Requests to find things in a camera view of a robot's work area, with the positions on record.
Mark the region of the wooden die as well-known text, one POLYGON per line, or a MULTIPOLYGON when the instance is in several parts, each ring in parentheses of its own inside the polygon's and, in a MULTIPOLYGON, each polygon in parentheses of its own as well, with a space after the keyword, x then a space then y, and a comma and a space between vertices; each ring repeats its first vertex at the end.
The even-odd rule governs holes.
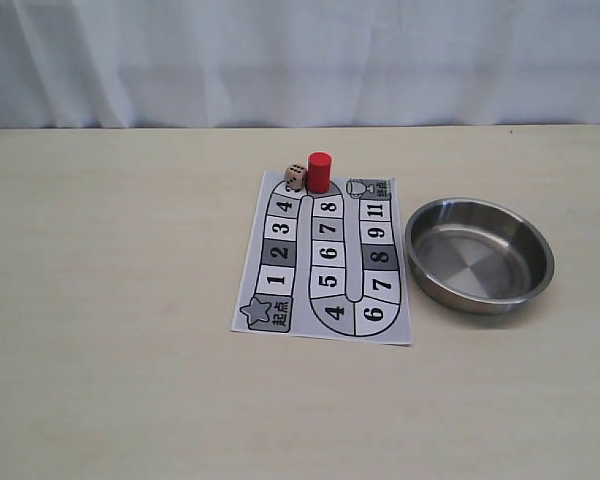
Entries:
POLYGON ((300 191, 306 187, 308 170, 300 164, 289 165, 284 173, 285 186, 291 191, 300 191))

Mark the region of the red cylinder game piece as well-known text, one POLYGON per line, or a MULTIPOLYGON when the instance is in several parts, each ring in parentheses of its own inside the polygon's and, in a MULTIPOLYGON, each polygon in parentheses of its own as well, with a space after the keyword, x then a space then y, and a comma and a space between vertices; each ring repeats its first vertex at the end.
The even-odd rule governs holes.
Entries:
POLYGON ((332 156, 316 151, 308 157, 306 188, 311 193, 323 194, 330 188, 332 156))

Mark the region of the paper number game board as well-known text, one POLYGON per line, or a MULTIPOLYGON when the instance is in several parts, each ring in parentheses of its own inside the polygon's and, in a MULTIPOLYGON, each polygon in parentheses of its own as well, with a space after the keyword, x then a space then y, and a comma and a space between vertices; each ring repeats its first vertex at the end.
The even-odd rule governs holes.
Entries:
POLYGON ((232 331, 411 345, 401 234, 392 179, 314 194, 264 173, 232 331))

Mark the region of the stainless steel bowl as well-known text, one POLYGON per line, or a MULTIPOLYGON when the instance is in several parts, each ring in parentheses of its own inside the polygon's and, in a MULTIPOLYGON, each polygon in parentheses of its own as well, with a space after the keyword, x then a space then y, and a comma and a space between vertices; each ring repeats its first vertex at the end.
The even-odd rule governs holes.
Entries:
POLYGON ((515 311, 541 295, 555 273, 544 235, 520 214, 486 200, 430 201, 410 216, 404 239, 416 285, 467 314, 515 311))

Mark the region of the white curtain backdrop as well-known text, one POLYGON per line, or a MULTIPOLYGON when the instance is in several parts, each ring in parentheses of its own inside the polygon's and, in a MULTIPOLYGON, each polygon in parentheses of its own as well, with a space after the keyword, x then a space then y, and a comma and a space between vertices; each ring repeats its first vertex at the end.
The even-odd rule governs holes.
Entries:
POLYGON ((600 124, 600 1, 0 1, 0 128, 600 124))

